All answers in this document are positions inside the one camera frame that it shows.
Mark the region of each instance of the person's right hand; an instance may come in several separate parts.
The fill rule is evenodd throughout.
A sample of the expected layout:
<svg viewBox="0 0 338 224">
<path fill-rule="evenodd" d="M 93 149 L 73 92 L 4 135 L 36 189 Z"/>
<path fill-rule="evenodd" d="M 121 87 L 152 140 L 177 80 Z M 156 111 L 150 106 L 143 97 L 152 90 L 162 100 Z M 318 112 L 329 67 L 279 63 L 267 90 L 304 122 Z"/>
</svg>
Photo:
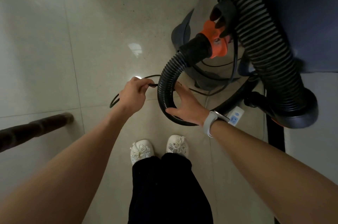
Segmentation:
<svg viewBox="0 0 338 224">
<path fill-rule="evenodd" d="M 175 115 L 186 122 L 203 126 L 210 111 L 197 101 L 186 85 L 176 82 L 175 90 L 181 98 L 181 107 L 169 107 L 166 109 L 166 112 L 170 115 Z"/>
</svg>

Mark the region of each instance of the black pants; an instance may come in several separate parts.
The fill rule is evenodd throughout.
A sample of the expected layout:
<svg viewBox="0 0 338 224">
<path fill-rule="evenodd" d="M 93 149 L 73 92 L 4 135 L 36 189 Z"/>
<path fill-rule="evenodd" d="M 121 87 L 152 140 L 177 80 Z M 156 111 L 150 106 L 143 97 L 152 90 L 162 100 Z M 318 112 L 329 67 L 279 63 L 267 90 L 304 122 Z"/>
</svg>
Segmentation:
<svg viewBox="0 0 338 224">
<path fill-rule="evenodd" d="M 136 223 L 213 223 L 187 158 L 166 153 L 161 160 L 153 156 L 133 165 L 128 224 Z"/>
</svg>

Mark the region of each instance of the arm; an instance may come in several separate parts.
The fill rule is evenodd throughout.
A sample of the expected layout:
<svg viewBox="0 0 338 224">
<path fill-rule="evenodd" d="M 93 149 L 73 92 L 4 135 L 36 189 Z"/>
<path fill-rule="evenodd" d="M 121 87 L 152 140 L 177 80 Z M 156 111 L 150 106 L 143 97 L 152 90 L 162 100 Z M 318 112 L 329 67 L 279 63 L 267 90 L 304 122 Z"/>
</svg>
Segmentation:
<svg viewBox="0 0 338 224">
<path fill-rule="evenodd" d="M 121 128 L 145 101 L 150 79 L 133 77 L 120 102 L 92 131 L 75 141 L 0 207 L 2 223 L 81 223 L 101 182 Z"/>
<path fill-rule="evenodd" d="M 202 126 L 209 110 L 187 87 L 176 84 L 175 90 L 181 107 L 167 112 Z M 210 133 L 282 224 L 338 222 L 338 186 L 332 181 L 226 122 L 215 121 Z"/>
</svg>

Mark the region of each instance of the white shoe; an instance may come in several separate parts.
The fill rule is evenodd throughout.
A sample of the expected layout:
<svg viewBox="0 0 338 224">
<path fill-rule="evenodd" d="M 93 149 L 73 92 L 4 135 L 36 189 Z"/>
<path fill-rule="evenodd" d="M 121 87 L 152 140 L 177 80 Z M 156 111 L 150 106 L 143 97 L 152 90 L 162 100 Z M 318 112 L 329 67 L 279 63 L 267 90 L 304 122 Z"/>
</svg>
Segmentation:
<svg viewBox="0 0 338 224">
<path fill-rule="evenodd" d="M 132 164 L 144 158 L 154 156 L 154 149 L 149 140 L 141 140 L 133 143 L 130 148 L 130 159 Z"/>
<path fill-rule="evenodd" d="M 175 153 L 188 158 L 189 147 L 183 136 L 171 135 L 167 142 L 167 153 Z"/>
</svg>

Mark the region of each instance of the forearm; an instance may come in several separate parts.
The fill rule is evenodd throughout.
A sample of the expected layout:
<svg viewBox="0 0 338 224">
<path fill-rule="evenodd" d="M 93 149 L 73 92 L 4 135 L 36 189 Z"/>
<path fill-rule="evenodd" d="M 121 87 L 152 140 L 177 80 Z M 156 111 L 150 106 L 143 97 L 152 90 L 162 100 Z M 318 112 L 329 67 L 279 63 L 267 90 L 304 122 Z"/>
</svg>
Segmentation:
<svg viewBox="0 0 338 224">
<path fill-rule="evenodd" d="M 81 223 L 129 116 L 116 106 L 91 132 L 48 162 L 5 199 L 2 222 Z"/>
<path fill-rule="evenodd" d="M 338 186 L 329 179 L 223 121 L 210 133 L 282 224 L 337 223 Z"/>
</svg>

